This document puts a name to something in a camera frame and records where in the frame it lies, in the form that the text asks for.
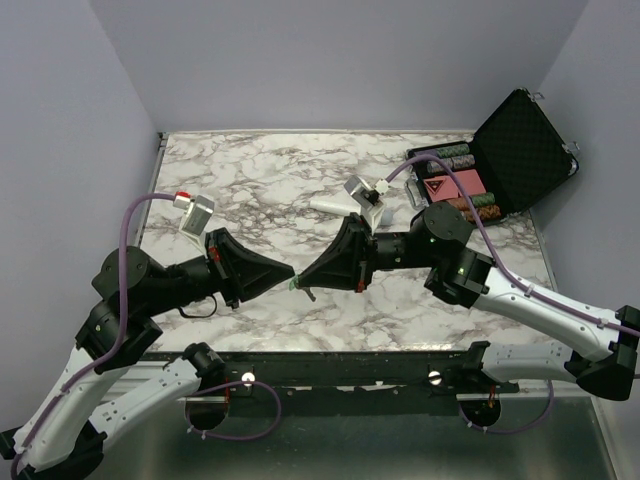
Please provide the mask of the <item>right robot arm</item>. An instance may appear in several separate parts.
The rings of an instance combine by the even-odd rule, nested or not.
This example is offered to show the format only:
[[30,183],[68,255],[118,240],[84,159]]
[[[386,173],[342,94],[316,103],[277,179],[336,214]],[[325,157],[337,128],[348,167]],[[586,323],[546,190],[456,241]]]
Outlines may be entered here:
[[351,214],[294,286],[361,293],[377,271],[426,268],[425,287],[442,302],[498,314],[550,338],[531,345],[481,345],[480,357],[459,370],[467,389],[480,392],[494,381],[551,380],[607,400],[627,400],[638,360],[638,309],[598,308],[528,282],[497,254],[469,248],[472,231],[446,202],[416,214],[405,232],[374,233],[363,217]]

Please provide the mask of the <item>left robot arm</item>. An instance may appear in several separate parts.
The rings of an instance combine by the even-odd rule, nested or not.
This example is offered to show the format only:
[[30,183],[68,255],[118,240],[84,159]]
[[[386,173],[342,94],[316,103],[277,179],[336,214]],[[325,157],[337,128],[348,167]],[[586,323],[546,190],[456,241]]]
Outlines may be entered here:
[[205,342],[141,386],[104,397],[161,336],[156,316],[221,295],[236,308],[292,278],[291,266],[252,252],[224,228],[204,237],[202,254],[163,266],[122,245],[92,285],[101,297],[75,337],[64,371],[23,426],[1,435],[1,455],[14,479],[84,479],[128,428],[183,396],[209,395],[225,383],[224,361]]

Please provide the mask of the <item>green key tag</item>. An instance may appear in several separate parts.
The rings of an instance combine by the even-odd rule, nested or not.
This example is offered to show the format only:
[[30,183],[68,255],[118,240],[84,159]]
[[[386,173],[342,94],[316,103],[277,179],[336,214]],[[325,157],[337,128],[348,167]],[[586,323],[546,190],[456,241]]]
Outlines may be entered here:
[[297,276],[297,275],[295,275],[295,276],[290,280],[290,282],[289,282],[289,286],[288,286],[288,289],[289,289],[290,291],[293,291],[293,290],[297,290],[297,289],[298,289],[298,276]]

